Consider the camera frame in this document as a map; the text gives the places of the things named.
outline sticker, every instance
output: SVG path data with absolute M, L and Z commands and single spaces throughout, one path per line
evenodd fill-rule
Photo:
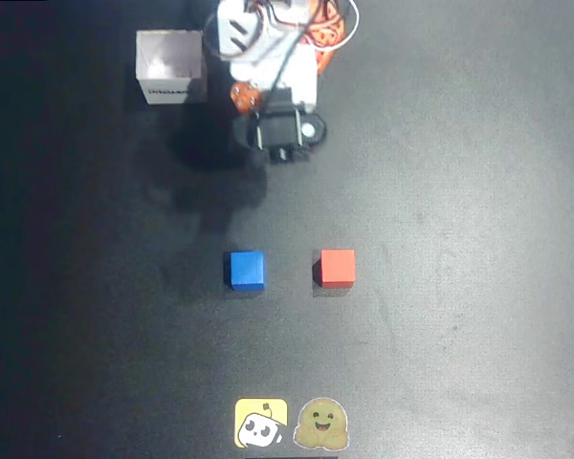
M 240 399 L 236 403 L 233 440 L 239 448 L 280 443 L 287 426 L 287 403 L 281 399 Z
M 315 399 L 299 413 L 294 442 L 307 449 L 338 451 L 348 448 L 348 420 L 341 404 L 332 399 Z

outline hugging face sticker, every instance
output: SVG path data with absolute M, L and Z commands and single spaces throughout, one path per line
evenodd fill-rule
M 299 413 L 294 442 L 303 448 L 338 451 L 348 447 L 346 411 L 332 399 L 315 399 Z

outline white plastic part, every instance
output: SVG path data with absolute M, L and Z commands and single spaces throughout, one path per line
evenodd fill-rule
M 302 125 L 302 134 L 304 137 L 308 139 L 312 139 L 317 134 L 317 129 L 313 126 L 310 122 L 305 122 Z
M 137 31 L 136 78 L 149 104 L 207 99 L 202 34 L 196 31 Z
M 275 0 L 273 5 L 285 21 L 305 24 L 309 20 L 307 0 L 291 0 L 291 7 Z M 228 56 L 225 60 L 231 63 L 234 79 L 268 91 L 300 30 L 273 27 L 265 9 L 259 14 L 245 12 L 244 0 L 223 0 L 217 11 L 219 50 Z M 313 111 L 317 106 L 317 72 L 315 49 L 310 44 L 297 44 L 277 87 L 291 88 L 293 103 Z

